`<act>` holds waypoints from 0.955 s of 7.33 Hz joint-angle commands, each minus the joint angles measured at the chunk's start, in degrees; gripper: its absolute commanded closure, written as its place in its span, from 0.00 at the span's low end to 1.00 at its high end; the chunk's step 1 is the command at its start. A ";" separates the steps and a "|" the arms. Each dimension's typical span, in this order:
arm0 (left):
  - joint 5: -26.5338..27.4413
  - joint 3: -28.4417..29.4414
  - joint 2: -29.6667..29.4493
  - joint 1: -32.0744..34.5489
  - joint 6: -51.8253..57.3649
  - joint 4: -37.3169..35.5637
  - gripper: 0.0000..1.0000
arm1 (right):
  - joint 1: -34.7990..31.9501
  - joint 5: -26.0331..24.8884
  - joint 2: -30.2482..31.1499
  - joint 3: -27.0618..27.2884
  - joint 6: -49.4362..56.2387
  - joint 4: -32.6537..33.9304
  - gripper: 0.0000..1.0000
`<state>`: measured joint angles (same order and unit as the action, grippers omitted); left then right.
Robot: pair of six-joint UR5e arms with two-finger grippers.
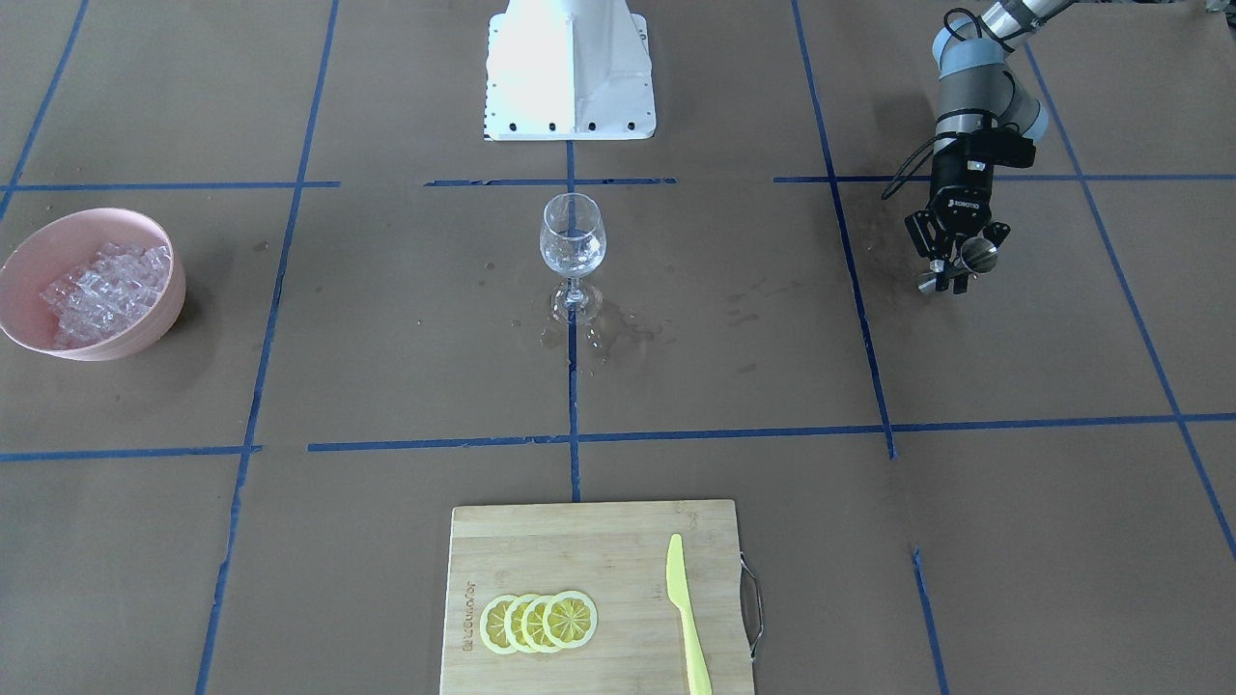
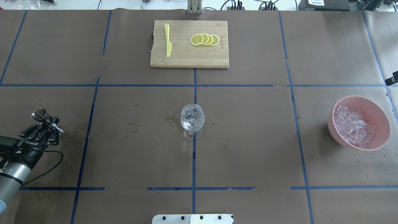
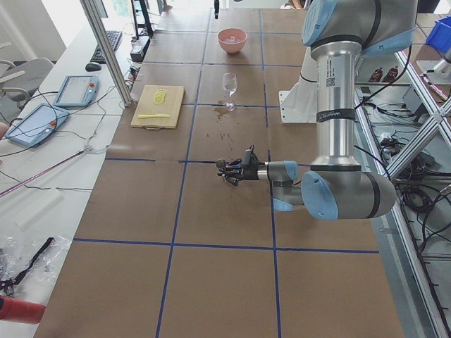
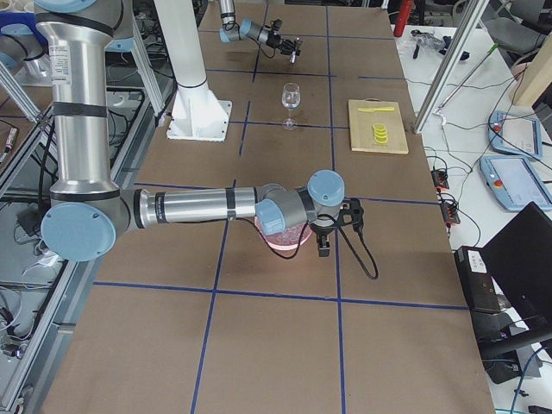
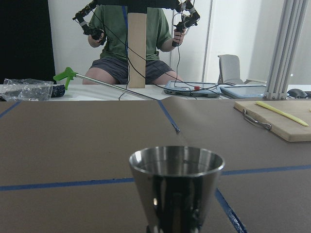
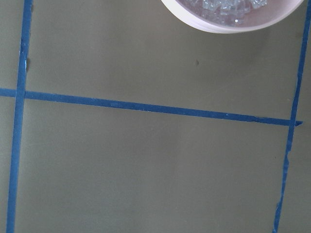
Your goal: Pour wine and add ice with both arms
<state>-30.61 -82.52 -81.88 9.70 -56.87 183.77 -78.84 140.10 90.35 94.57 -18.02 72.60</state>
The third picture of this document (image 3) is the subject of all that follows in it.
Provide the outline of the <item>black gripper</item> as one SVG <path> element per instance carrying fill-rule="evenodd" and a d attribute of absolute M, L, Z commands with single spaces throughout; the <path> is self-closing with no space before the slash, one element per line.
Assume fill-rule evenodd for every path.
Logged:
<path fill-rule="evenodd" d="M 249 158 L 242 161 L 241 158 L 236 158 L 233 161 L 225 162 L 225 170 L 217 173 L 219 177 L 222 177 L 227 183 L 232 186 L 238 186 L 241 180 L 258 180 L 259 160 L 255 158 Z"/>

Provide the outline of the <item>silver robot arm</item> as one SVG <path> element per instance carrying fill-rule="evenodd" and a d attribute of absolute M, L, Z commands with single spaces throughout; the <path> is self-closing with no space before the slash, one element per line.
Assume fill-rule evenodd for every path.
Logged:
<path fill-rule="evenodd" d="M 261 162 L 251 149 L 244 158 L 216 162 L 232 185 L 268 180 L 277 211 L 304 206 L 320 220 L 385 215 L 396 200 L 391 181 L 364 172 L 354 157 L 354 84 L 359 57 L 406 49 L 413 40 L 416 1 L 314 1 L 302 28 L 303 44 L 317 64 L 317 156 L 300 175 L 294 161 Z"/>

